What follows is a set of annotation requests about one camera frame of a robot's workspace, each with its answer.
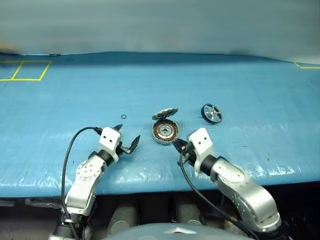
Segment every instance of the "black cable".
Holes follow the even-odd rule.
[[[69,157],[69,154],[70,154],[70,150],[72,148],[72,145],[74,144],[74,141],[76,140],[77,136],[83,132],[84,130],[87,130],[87,129],[93,129],[93,130],[97,130],[99,129],[98,127],[93,127],[93,126],[88,126],[88,127],[84,127],[82,128],[81,130],[79,130],[74,136],[73,138],[71,139],[70,141],[70,144],[69,144],[69,147],[66,151],[66,154],[65,154],[65,157],[64,157],[64,163],[63,163],[63,169],[62,169],[62,183],[61,183],[61,200],[62,200],[62,206],[63,206],[63,210],[64,210],[64,214],[66,215],[67,219],[70,219],[70,214],[67,210],[67,206],[66,206],[66,203],[65,203],[65,180],[66,180],[66,168],[67,168],[67,162],[68,162],[68,157]],[[70,228],[71,228],[71,231],[72,231],[72,234],[74,236],[74,238],[76,240],[80,240],[76,230],[75,230],[75,227],[74,225],[69,222],[69,225],[70,225]]]
[[[228,221],[230,221],[231,223],[233,223],[236,227],[238,227],[240,230],[242,230],[243,232],[245,232],[248,236],[253,236],[256,240],[260,240],[259,237],[252,232],[251,230],[249,230],[242,222],[239,222],[235,219],[232,219],[226,212],[224,212],[223,210],[221,210],[220,208],[218,208],[216,205],[214,205],[212,202],[210,202],[205,196],[203,196],[201,194],[201,192],[199,192],[199,190],[192,184],[191,180],[189,179],[186,170],[184,168],[184,164],[182,162],[182,156],[180,156],[179,159],[179,163],[180,163],[180,168],[181,171],[183,173],[183,176],[185,178],[185,180],[187,181],[187,183],[189,184],[189,186],[192,188],[192,190],[202,199],[204,200],[210,207],[212,207],[215,211],[217,211],[221,216],[223,216],[225,219],[227,219]]]

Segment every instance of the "gray wall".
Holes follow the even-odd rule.
[[[0,48],[249,54],[320,64],[320,0],[1,0]]]

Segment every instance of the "yellow tape line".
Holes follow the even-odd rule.
[[[320,69],[320,66],[300,66],[296,61],[293,63],[300,69]]]
[[[45,76],[47,70],[49,69],[52,61],[48,61],[48,60],[0,61],[0,64],[18,64],[18,63],[20,63],[20,65],[17,67],[17,69],[13,73],[12,77],[11,78],[0,78],[0,82],[4,82],[4,81],[41,81],[42,78]],[[20,71],[20,69],[22,68],[22,66],[25,63],[47,63],[47,65],[45,66],[45,68],[39,78],[16,78],[18,72]]]

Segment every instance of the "copper coil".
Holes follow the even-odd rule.
[[[164,124],[169,125],[172,128],[172,136],[171,137],[164,138],[159,134],[159,127]],[[166,119],[160,120],[154,124],[153,134],[157,139],[159,139],[161,141],[171,142],[172,140],[174,140],[178,136],[178,126],[172,121],[169,121]]]

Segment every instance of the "blue tarp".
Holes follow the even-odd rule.
[[[262,185],[320,180],[318,69],[236,55],[0,55],[0,61],[20,60],[52,64],[41,81],[0,81],[0,197],[58,196],[72,136],[83,127],[117,124],[123,124],[124,145],[137,135],[140,143],[109,167],[99,194],[189,190],[175,148],[152,137],[151,117],[166,108],[179,108],[170,119],[178,123],[181,138],[207,128],[216,156],[243,167]],[[16,68],[0,63],[0,79]],[[26,64],[16,77],[38,78],[43,68]],[[202,118],[207,103],[221,110],[221,123]],[[98,141],[89,130],[77,138],[66,189]],[[207,176],[186,168],[199,189],[215,189]]]

